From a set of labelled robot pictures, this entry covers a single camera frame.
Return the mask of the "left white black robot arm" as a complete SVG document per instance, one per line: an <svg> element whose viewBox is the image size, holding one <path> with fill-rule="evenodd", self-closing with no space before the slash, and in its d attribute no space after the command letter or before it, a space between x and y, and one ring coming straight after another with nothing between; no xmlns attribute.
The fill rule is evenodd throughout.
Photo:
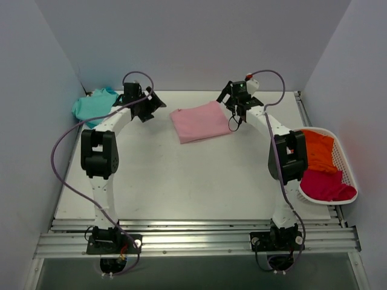
<svg viewBox="0 0 387 290"><path fill-rule="evenodd" d="M96 203L91 237L107 253L116 253L123 238L113 193L114 175L120 162L117 136L134 118L144 123L154 118L157 109L165 107L152 86L143 89L137 82L124 83L123 93L111 112L94 129L82 131L80 164L89 178Z"/></svg>

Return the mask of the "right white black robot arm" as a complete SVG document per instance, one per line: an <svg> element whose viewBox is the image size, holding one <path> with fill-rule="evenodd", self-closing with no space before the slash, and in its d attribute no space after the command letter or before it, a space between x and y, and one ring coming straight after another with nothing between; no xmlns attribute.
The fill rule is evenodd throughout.
<svg viewBox="0 0 387 290"><path fill-rule="evenodd" d="M308 167L306 139L301 130L289 129L266 111L264 104L253 96L258 88L255 79L229 81L216 101L224 104L232 117L239 117L238 125L248 123L270 139L268 171L280 189L272 216L277 229L269 233L268 241L280 250L290 243L290 234L285 229L297 223L285 186L290 181L300 181Z"/></svg>

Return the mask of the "pink t shirt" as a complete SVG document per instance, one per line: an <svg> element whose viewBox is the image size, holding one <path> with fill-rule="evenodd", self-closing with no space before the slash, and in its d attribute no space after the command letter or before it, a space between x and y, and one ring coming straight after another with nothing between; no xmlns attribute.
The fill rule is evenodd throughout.
<svg viewBox="0 0 387 290"><path fill-rule="evenodd" d="M169 114L181 144L206 140L231 133L221 105L210 101L189 109L176 109Z"/></svg>

